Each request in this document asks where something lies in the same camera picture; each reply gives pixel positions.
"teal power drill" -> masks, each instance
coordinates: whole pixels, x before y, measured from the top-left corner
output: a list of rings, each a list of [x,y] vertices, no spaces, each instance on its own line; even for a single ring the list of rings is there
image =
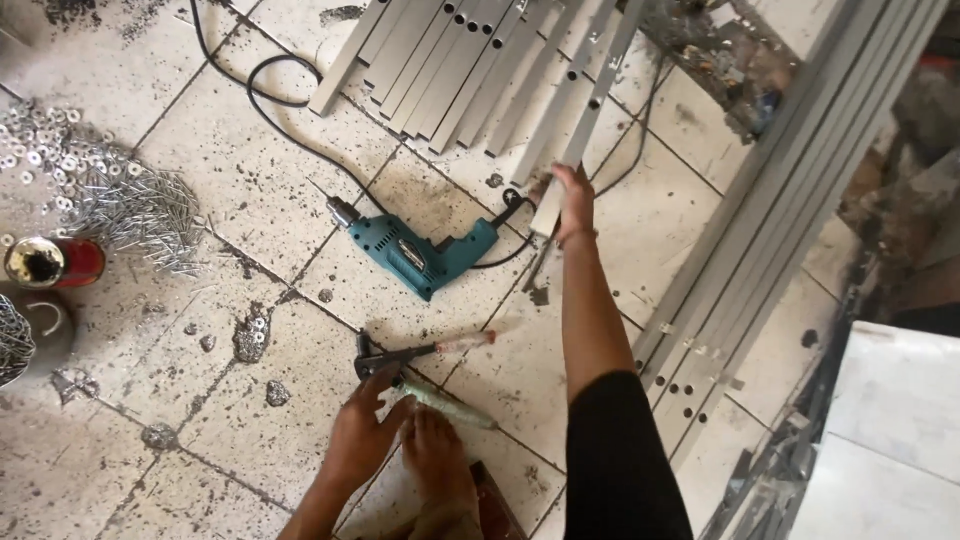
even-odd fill
[[[353,237],[353,243],[430,302],[433,293],[460,277],[493,247],[499,238],[496,230],[524,203],[513,189],[504,191],[503,200],[507,209],[493,221],[481,217],[463,238],[448,236],[437,246],[417,236],[395,215],[363,217],[340,197],[327,197],[326,207]]]

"white tile floor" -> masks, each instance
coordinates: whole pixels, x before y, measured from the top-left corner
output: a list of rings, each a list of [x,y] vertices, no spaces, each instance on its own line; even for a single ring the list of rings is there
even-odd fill
[[[832,4],[817,2],[800,17],[790,2],[756,3],[801,55]],[[418,367],[500,421],[502,431],[462,430],[469,453],[487,464],[528,534],[560,538],[566,415],[559,260],[549,259],[538,279],[546,306],[535,306],[517,287],[533,251],[468,273],[425,304],[333,227],[311,182],[371,212],[359,189],[277,137],[243,91],[205,64],[187,0],[103,3],[94,10],[99,23],[89,12],[66,25],[49,22],[42,4],[4,5],[4,16],[33,47],[0,42],[0,85],[44,104],[82,109],[98,127],[136,145],[149,164],[181,171],[212,222],[201,249],[211,271],[190,281],[111,256],[98,283],[71,293],[79,329],[70,365],[101,384],[101,401],[61,406],[47,381],[0,393],[6,537],[125,538],[135,530],[149,537],[271,538],[320,466],[333,415],[355,384],[350,362],[358,329],[393,348],[486,327],[503,332],[494,346],[425,358]],[[351,5],[345,0],[222,4],[201,2],[204,34],[211,47],[223,43],[219,61],[241,78],[281,47],[324,71],[355,24],[338,16],[349,12],[337,10]],[[241,22],[238,13],[248,18]],[[586,23],[580,17],[574,25],[561,47],[567,54]],[[585,166],[597,185],[633,159],[636,115],[653,71],[645,46],[642,36],[634,39],[590,140]],[[556,74],[564,62],[558,53]],[[477,217],[500,210],[500,189],[484,181],[513,171],[552,82],[544,82],[509,150],[492,160],[482,143],[435,156],[422,142],[390,135],[361,80],[362,70],[328,118],[266,109],[316,148],[336,153],[392,212],[434,240],[463,234]],[[299,99],[314,86],[288,66],[268,70],[262,81],[273,93]],[[588,92],[582,81],[570,110]],[[13,99],[0,93],[0,106]],[[573,118],[564,114],[537,171],[559,154]],[[596,209],[607,275],[632,338],[749,150],[724,125],[720,109],[677,70],[651,125],[640,165]],[[489,132],[487,126],[483,133]],[[37,211],[49,198],[46,188],[14,184],[15,172],[0,177],[13,186],[0,196],[0,232],[49,231],[55,216]],[[511,220],[516,230],[504,229],[489,257],[512,251],[529,218],[519,212]],[[740,370],[746,387],[723,400],[678,472],[695,530],[719,501],[740,451],[754,448],[776,424],[816,363],[836,308],[838,276],[855,246],[839,220],[828,223]],[[236,254],[255,261],[253,269]],[[324,290],[332,293],[328,303],[320,301]],[[233,361],[231,344],[234,321],[251,303],[262,304],[272,319],[270,345],[252,365]],[[191,323],[199,327],[193,336],[183,332]],[[805,348],[807,330],[817,332],[819,343]],[[217,343],[204,353],[198,341],[207,334]],[[287,405],[266,405],[268,380],[291,391]],[[181,449],[147,450],[139,433],[153,422],[178,430]],[[394,452],[350,501],[338,532],[343,540],[375,535],[416,511],[401,458]]]

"can lid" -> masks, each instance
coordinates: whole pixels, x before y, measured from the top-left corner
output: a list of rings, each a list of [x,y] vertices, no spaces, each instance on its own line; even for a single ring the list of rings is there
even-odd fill
[[[7,250],[4,267],[11,280],[26,288],[46,288],[63,276],[66,259],[57,244],[42,237],[21,238]]]

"forearm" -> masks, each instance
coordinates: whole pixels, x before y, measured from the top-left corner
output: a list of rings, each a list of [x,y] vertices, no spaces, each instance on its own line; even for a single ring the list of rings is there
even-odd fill
[[[277,540],[331,538],[337,518],[352,494],[352,490],[337,485],[321,469]]]
[[[630,342],[593,234],[574,234],[564,243],[563,337],[568,403],[598,377],[633,370]]]

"red can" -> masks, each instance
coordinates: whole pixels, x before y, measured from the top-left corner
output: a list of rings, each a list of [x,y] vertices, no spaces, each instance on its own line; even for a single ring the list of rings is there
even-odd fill
[[[89,285],[100,279],[106,263],[100,246],[66,236],[21,238],[4,257],[10,279],[31,289]]]

